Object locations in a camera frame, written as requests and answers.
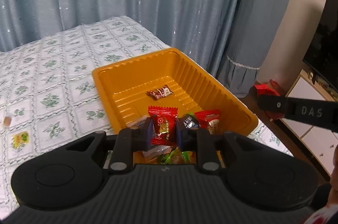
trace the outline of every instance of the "plastic basket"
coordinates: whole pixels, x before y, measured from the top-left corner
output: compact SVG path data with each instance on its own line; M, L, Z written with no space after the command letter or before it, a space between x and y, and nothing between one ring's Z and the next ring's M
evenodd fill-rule
M220 132L247 136L257 117L214 77L178 49L169 48L93 70L104 109L116 133L148 113L148 106L188 112L219 109ZM165 84L173 94L154 100L146 91Z

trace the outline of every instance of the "red candy wrapper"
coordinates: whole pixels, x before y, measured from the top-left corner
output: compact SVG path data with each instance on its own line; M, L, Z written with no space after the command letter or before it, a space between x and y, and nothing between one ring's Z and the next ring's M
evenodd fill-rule
M218 134L220 113L219 110L204 110L195 112L194 115L200 128L209 130L210 134Z
M177 108L149 106L148 113L153 119L156 133L151 143L153 145L174 146L176 142L175 119Z
M149 96L153 97L155 100L161 99L163 97L167 97L168 95L170 95L172 93L173 92L170 90L170 88L166 84L159 89L147 91L147 94Z

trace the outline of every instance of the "wall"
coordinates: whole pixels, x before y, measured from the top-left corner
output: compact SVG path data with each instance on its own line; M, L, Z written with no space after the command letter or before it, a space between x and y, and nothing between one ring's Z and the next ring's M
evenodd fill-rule
M276 80L289 89L300 70L302 58L316 31L325 0L290 0L257 81Z

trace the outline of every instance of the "black television screen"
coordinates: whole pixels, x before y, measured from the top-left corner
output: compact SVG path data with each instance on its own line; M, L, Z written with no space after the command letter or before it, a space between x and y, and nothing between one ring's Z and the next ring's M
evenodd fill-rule
M303 61L338 92L338 0L326 0Z

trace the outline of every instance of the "brown floor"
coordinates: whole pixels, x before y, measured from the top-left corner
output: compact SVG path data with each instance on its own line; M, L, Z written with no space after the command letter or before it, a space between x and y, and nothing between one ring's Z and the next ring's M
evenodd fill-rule
M250 89L246 97L241 98L240 100L253 113L255 113L259 119L261 119L261 121L280 139L280 141L282 141L294 157L309 163L316 169L320 185L330 180L326 171L300 142L300 140L294 136L294 134L281 121L277 120L270 122L270 118L265 114L265 112L258 108L257 94L254 87Z

